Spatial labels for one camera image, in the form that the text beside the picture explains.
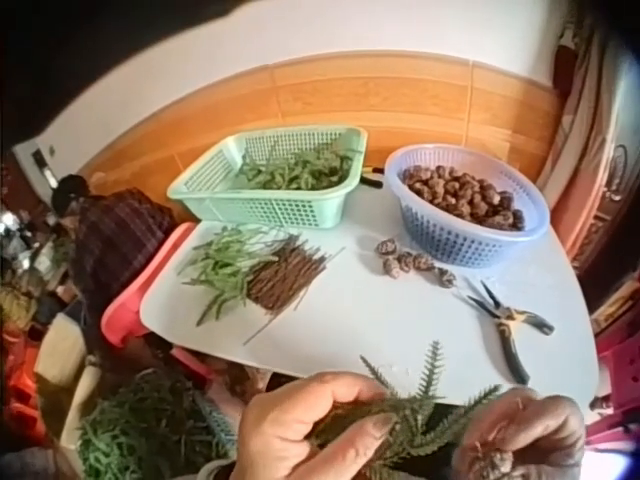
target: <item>green fern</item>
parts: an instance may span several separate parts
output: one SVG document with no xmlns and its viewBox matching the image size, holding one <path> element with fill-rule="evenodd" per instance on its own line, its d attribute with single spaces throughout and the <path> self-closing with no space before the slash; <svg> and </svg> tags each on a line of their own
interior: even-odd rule
<svg viewBox="0 0 640 480">
<path fill-rule="evenodd" d="M 389 383 L 389 381 L 385 378 L 378 367 L 375 367 L 362 355 L 360 355 L 360 361 L 364 364 L 365 367 L 367 367 L 367 370 L 369 370 L 369 374 L 374 378 L 374 380 L 389 391 L 389 395 L 393 397 L 398 396 L 398 392 L 396 391 L 396 389 L 393 388 L 393 385 Z"/>
<path fill-rule="evenodd" d="M 440 342 L 435 341 L 431 344 L 429 354 L 425 358 L 418 395 L 421 397 L 436 398 L 436 389 L 443 369 L 444 357 L 442 355 L 442 345 Z"/>
<path fill-rule="evenodd" d="M 465 405 L 453 410 L 435 428 L 426 426 L 437 399 L 438 382 L 443 369 L 442 348 L 433 342 L 425 359 L 418 390 L 400 397 L 380 370 L 366 358 L 360 357 L 371 376 L 390 391 L 384 399 L 338 405 L 311 431 L 308 440 L 324 448 L 358 420 L 380 413 L 394 413 L 398 420 L 388 440 L 380 447 L 375 458 L 365 467 L 370 480 L 397 480 L 394 466 L 405 458 L 430 455 L 448 443 L 458 441 L 475 411 L 493 398 L 499 387 L 493 386 L 471 398 Z"/>
</svg>

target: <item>green leaves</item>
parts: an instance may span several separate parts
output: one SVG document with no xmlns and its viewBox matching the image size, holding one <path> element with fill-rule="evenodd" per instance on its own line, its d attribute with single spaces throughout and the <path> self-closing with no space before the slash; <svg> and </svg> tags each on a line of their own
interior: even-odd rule
<svg viewBox="0 0 640 480">
<path fill-rule="evenodd" d="M 393 397 L 398 396 L 398 392 L 396 391 L 396 389 L 393 388 L 393 386 L 384 377 L 384 375 L 382 375 L 382 372 L 377 367 L 375 367 L 362 355 L 360 355 L 360 361 L 364 364 L 365 367 L 367 367 L 367 370 L 369 370 L 369 374 L 373 377 L 373 379 L 389 391 L 389 395 Z"/>
<path fill-rule="evenodd" d="M 273 242 L 259 241 L 266 233 L 261 228 L 225 226 L 212 240 L 193 248 L 192 257 L 182 272 L 193 269 L 196 273 L 184 283 L 215 290 L 196 321 L 197 326 L 211 318 L 212 312 L 216 320 L 220 319 L 222 310 L 230 303 L 246 302 L 252 267 L 258 263 L 277 260 L 264 251 L 265 245 Z"/>
<path fill-rule="evenodd" d="M 268 158 L 259 161 L 250 154 L 243 155 L 238 172 L 238 188 L 249 190 L 307 190 L 333 188 L 349 176 L 355 153 L 341 149 L 341 139 L 323 143 L 310 150 L 276 157 L 276 140 Z"/>
<path fill-rule="evenodd" d="M 489 401 L 498 392 L 493 386 L 480 392 L 465 405 L 454 409 L 434 428 L 427 430 L 429 419 L 438 400 L 438 382 L 443 370 L 442 347 L 433 342 L 425 358 L 420 385 L 415 394 L 399 397 L 389 381 L 379 369 L 366 358 L 360 357 L 371 376 L 389 389 L 391 395 L 372 402 L 337 405 L 318 422 L 308 440 L 318 448 L 340 436 L 347 428 L 362 418 L 379 413 L 394 413 L 398 417 L 389 439 L 376 452 L 374 460 L 365 468 L 372 480 L 395 480 L 399 478 L 395 465 L 405 458 L 425 456 L 434 453 L 448 443 L 456 442 L 464 432 L 469 420 L 478 407 Z"/>
<path fill-rule="evenodd" d="M 435 341 L 431 344 L 429 354 L 425 358 L 418 395 L 424 398 L 436 398 L 436 389 L 443 369 L 442 345 Z"/>
<path fill-rule="evenodd" d="M 234 452 L 224 416 L 183 378 L 157 370 L 100 400 L 78 445 L 87 480 L 172 479 Z"/>
</svg>

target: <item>hand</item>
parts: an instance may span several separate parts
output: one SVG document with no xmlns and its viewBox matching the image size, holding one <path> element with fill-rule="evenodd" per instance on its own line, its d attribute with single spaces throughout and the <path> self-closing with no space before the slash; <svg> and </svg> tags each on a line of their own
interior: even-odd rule
<svg viewBox="0 0 640 480">
<path fill-rule="evenodd" d="M 585 425 L 576 403 L 561 396 L 539 399 L 512 389 L 479 410 L 453 456 L 457 478 L 466 479 L 478 444 L 514 453 L 510 479 L 578 480 Z"/>
<path fill-rule="evenodd" d="M 350 480 L 393 426 L 381 414 L 352 425 L 322 451 L 305 440 L 334 403 L 372 400 L 386 391 L 352 373 L 323 373 L 256 396 L 240 422 L 232 480 Z"/>
</svg>

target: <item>green plastic basket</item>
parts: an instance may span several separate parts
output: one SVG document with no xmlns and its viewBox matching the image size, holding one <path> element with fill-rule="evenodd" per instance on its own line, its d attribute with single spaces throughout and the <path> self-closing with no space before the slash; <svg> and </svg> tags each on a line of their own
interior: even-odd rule
<svg viewBox="0 0 640 480">
<path fill-rule="evenodd" d="M 285 156 L 341 138 L 357 153 L 347 179 L 320 191 L 231 190 L 245 152 L 258 161 Z M 278 227 L 331 228 L 342 219 L 347 194 L 360 181 L 367 132 L 346 125 L 311 125 L 254 130 L 229 136 L 207 150 L 167 190 L 201 220 L 259 223 Z"/>
</svg>

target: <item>person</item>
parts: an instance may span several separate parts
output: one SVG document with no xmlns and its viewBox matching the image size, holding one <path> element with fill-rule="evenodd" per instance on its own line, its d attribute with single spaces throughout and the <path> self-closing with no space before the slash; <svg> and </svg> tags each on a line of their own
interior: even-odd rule
<svg viewBox="0 0 640 480">
<path fill-rule="evenodd" d="M 86 314 L 89 350 L 103 347 L 102 314 L 177 227 L 170 208 L 137 188 L 92 195 L 80 175 L 60 179 L 51 207 L 73 239 L 69 272 Z"/>
<path fill-rule="evenodd" d="M 334 403 L 385 395 L 368 377 L 323 373 L 255 397 L 240 422 L 237 461 L 212 462 L 196 476 L 181 480 L 350 480 L 372 458 L 393 427 L 392 414 L 353 424 L 320 452 L 305 441 L 314 423 Z M 529 480 L 578 480 L 585 445 L 579 407 L 561 396 L 540 398 L 514 388 L 489 402 L 471 419 L 453 455 L 454 478 L 469 477 L 477 445 L 515 452 L 513 477 Z"/>
</svg>

